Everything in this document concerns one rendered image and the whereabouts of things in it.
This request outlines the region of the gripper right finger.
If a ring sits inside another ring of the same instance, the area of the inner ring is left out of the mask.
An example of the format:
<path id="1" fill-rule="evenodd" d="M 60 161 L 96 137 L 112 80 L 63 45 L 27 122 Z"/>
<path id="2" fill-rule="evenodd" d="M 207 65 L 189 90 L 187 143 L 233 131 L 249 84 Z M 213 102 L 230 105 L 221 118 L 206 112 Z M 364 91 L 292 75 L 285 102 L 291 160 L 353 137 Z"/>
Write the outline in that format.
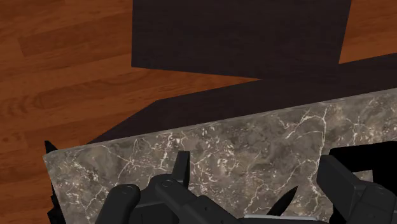
<path id="1" fill-rule="evenodd" d="M 333 205 L 329 224 L 397 224 L 397 145 L 333 148 L 317 185 Z"/>

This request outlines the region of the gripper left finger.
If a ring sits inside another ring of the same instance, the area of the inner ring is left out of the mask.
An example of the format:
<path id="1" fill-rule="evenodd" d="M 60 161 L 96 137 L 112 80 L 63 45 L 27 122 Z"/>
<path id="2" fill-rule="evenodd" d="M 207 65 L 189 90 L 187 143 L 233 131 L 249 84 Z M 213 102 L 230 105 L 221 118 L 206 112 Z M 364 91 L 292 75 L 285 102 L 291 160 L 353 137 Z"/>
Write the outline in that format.
<path id="1" fill-rule="evenodd" d="M 95 224 L 243 224 L 205 195 L 189 189 L 190 152 L 179 151 L 170 174 L 150 179 L 141 190 L 135 184 L 113 187 Z"/>

